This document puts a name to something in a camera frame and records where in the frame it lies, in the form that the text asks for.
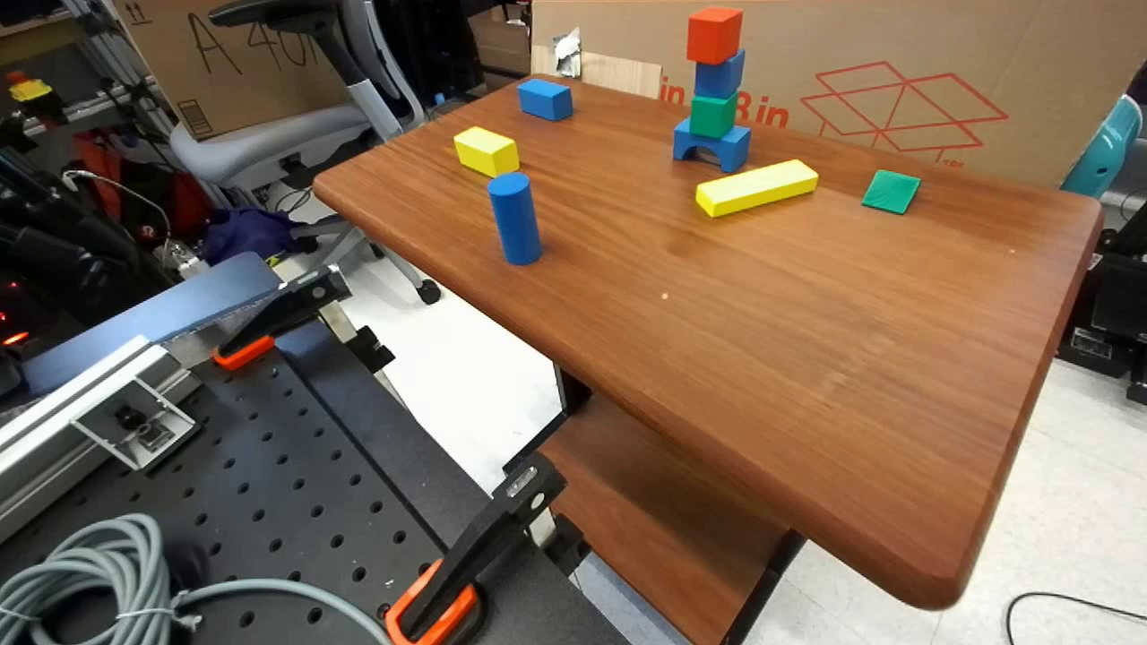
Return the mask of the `green square block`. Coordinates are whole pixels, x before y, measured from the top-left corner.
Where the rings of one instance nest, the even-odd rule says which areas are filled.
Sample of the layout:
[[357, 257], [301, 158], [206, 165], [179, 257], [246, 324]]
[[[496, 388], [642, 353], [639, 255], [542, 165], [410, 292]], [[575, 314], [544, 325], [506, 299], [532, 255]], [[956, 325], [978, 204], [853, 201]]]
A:
[[918, 176], [878, 170], [859, 197], [864, 208], [905, 214], [919, 189]]

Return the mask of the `green cube block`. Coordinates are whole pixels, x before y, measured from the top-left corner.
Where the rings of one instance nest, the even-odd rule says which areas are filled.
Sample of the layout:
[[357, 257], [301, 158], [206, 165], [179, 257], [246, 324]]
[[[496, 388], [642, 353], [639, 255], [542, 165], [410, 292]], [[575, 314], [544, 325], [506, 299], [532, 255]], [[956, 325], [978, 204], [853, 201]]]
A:
[[739, 97], [696, 97], [689, 111], [689, 129], [696, 136], [725, 136], [733, 126]]

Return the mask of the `black orange clamp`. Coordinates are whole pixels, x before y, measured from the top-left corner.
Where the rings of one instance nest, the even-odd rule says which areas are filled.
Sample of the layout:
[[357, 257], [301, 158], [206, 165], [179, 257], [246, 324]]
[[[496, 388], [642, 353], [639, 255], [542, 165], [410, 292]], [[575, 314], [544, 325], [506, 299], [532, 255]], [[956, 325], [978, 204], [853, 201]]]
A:
[[350, 294], [338, 267], [320, 267], [296, 280], [287, 280], [228, 341], [211, 353], [211, 367], [222, 373], [242, 373], [275, 341], [296, 325], [320, 324], [322, 313]]
[[525, 539], [562, 486], [562, 473], [542, 456], [517, 466], [463, 539], [388, 607], [388, 642], [450, 645], [479, 611], [475, 579]]

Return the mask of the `long yellow block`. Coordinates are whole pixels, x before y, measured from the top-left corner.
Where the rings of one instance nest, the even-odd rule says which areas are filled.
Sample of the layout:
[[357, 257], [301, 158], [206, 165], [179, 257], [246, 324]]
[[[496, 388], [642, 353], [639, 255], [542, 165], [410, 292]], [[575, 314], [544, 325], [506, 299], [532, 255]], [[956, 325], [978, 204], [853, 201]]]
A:
[[750, 208], [805, 197], [815, 189], [815, 183], [821, 176], [805, 160], [787, 158], [733, 176], [704, 181], [696, 185], [696, 204], [710, 218], [725, 218]]

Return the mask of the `blue cylinder block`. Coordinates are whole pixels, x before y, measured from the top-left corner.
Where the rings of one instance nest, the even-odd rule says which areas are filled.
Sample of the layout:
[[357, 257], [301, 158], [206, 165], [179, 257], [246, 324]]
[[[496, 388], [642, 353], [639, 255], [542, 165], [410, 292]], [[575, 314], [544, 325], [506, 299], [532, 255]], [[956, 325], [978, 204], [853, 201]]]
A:
[[525, 173], [506, 173], [486, 183], [500, 255], [510, 267], [529, 267], [542, 257], [542, 233], [529, 197], [529, 176]]

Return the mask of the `teal chair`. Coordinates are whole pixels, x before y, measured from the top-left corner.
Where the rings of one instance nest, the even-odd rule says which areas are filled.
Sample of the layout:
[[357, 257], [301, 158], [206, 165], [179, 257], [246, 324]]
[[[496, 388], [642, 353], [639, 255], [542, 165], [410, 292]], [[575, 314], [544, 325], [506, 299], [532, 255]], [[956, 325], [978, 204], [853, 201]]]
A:
[[1097, 126], [1091, 140], [1065, 176], [1069, 192], [1099, 197], [1113, 176], [1123, 173], [1137, 136], [1143, 133], [1143, 109], [1132, 95], [1123, 95], [1105, 122]]

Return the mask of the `black orange clamp rear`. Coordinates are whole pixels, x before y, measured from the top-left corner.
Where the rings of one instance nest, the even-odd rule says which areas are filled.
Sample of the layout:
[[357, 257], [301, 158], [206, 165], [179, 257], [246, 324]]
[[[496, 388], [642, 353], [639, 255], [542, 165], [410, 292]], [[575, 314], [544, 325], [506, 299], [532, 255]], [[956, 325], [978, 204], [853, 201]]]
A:
[[320, 267], [296, 280], [287, 280], [228, 341], [211, 353], [211, 367], [222, 373], [242, 373], [275, 341], [296, 325], [320, 324], [322, 313], [350, 294], [338, 267]]

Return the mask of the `blue rectangular block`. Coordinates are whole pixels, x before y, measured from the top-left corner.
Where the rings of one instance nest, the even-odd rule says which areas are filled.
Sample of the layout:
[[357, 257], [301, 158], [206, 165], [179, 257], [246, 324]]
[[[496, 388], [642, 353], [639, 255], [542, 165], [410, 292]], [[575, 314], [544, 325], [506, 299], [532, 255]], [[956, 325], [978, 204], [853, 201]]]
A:
[[525, 79], [517, 85], [519, 109], [544, 122], [562, 122], [572, 116], [572, 95], [549, 79]]

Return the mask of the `red cube block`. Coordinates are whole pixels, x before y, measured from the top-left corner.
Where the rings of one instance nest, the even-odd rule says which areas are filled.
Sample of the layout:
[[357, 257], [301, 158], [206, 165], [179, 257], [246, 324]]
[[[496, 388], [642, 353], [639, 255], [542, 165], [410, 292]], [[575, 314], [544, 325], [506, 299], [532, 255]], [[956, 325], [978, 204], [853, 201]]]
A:
[[741, 11], [739, 9], [697, 9], [689, 15], [689, 58], [696, 65], [721, 65], [739, 49]]

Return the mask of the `large cardboard box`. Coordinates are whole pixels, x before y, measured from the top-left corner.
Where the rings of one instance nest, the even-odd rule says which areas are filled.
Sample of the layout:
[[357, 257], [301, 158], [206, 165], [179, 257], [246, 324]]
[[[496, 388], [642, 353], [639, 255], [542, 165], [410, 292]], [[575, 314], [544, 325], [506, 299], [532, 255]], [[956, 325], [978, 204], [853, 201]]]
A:
[[1147, 61], [1147, 0], [532, 0], [532, 67], [690, 99], [689, 18], [739, 9], [739, 120], [1057, 185]]

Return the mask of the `blue cube block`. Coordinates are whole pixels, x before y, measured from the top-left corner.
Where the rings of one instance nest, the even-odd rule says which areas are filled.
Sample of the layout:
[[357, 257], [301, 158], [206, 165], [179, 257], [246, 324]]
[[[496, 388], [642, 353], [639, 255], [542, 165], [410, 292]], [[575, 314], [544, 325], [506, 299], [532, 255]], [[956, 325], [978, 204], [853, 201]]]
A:
[[741, 85], [745, 53], [731, 53], [721, 65], [696, 67], [696, 95], [697, 97], [731, 97]]

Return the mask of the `black perforated breadboard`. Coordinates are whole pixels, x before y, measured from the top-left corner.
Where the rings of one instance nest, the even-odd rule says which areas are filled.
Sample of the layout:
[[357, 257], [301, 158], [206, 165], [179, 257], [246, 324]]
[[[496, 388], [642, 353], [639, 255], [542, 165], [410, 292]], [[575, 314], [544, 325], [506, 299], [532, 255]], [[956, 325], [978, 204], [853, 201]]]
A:
[[0, 546], [0, 579], [68, 535], [148, 511], [179, 591], [175, 645], [369, 645], [350, 612], [287, 595], [312, 584], [353, 612], [388, 611], [486, 507], [486, 495], [327, 331], [224, 375], [199, 373], [198, 435], [158, 471], [118, 464]]

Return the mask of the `black orange clamp front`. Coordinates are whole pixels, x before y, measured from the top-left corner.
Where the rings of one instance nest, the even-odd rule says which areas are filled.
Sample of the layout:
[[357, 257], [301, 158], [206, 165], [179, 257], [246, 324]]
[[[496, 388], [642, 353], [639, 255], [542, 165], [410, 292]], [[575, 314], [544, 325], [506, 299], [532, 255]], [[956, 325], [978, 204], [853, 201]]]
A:
[[463, 539], [388, 607], [388, 642], [450, 645], [479, 611], [475, 579], [525, 539], [562, 486], [562, 473], [542, 456], [517, 466]]

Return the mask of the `blue arch block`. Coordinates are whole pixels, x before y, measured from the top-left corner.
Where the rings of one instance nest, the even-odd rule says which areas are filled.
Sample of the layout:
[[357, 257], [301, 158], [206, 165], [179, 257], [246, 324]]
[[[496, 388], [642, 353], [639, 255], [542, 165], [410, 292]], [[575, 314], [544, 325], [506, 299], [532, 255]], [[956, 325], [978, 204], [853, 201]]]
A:
[[696, 129], [690, 122], [672, 126], [672, 158], [710, 158], [721, 173], [741, 173], [750, 160], [752, 133], [733, 122], [714, 122]]

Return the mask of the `aluminium extrusion rail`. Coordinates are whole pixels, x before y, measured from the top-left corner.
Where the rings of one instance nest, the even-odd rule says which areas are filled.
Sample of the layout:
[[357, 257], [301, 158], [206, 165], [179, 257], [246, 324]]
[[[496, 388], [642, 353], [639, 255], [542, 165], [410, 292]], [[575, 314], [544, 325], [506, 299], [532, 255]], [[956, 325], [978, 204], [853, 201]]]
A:
[[131, 337], [0, 428], [0, 540], [14, 539], [108, 459], [154, 471], [199, 424], [199, 375], [168, 349]]

